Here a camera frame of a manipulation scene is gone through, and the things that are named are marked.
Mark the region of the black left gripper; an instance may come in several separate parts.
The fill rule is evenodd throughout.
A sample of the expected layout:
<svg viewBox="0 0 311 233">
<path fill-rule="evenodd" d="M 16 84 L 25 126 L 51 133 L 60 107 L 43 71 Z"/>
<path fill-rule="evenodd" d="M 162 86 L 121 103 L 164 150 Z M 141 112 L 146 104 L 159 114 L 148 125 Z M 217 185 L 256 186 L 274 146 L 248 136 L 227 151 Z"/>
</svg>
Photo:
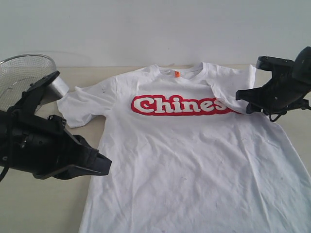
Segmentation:
<svg viewBox="0 0 311 233">
<path fill-rule="evenodd" d="M 111 160 L 72 135 L 66 120 L 57 115 L 41 118 L 18 114 L 12 120 L 12 169 L 32 173 L 37 179 L 69 180 L 79 176 L 109 174 Z"/>
</svg>

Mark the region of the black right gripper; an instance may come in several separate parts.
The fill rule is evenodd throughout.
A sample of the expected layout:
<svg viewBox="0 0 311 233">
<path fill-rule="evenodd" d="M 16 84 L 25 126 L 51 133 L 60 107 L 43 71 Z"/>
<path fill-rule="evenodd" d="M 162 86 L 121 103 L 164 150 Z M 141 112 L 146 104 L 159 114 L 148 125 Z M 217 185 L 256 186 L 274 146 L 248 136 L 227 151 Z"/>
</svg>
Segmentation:
<svg viewBox="0 0 311 233">
<path fill-rule="evenodd" d="M 271 78 L 259 88 L 238 90 L 236 100 L 248 102 L 246 112 L 265 114 L 283 114 L 296 109 L 306 109 L 306 83 L 290 75 Z"/>
</svg>

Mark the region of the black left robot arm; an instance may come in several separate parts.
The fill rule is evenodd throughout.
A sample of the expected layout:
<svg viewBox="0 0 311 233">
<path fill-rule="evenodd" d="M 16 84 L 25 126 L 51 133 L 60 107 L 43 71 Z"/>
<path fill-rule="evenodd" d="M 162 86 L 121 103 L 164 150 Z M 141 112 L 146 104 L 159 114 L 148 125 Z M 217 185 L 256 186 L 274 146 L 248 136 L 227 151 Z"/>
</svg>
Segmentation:
<svg viewBox="0 0 311 233">
<path fill-rule="evenodd" d="M 66 120 L 57 115 L 44 119 L 17 110 L 0 113 L 0 164 L 31 173 L 36 179 L 69 180 L 109 174 L 111 160 L 72 135 Z"/>
</svg>

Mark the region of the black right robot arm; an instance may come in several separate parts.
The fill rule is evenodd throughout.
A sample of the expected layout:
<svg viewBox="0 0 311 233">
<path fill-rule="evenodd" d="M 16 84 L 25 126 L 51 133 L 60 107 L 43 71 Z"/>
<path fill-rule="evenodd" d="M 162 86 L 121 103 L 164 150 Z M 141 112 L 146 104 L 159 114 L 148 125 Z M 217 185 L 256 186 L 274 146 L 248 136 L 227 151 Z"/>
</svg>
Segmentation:
<svg viewBox="0 0 311 233">
<path fill-rule="evenodd" d="M 311 108 L 304 98 L 311 91 L 310 47 L 305 47 L 294 61 L 260 56 L 256 68 L 271 72 L 272 77 L 262 87 L 236 92 L 236 100 L 248 102 L 248 114 L 263 112 L 281 116 L 291 110 Z"/>
</svg>

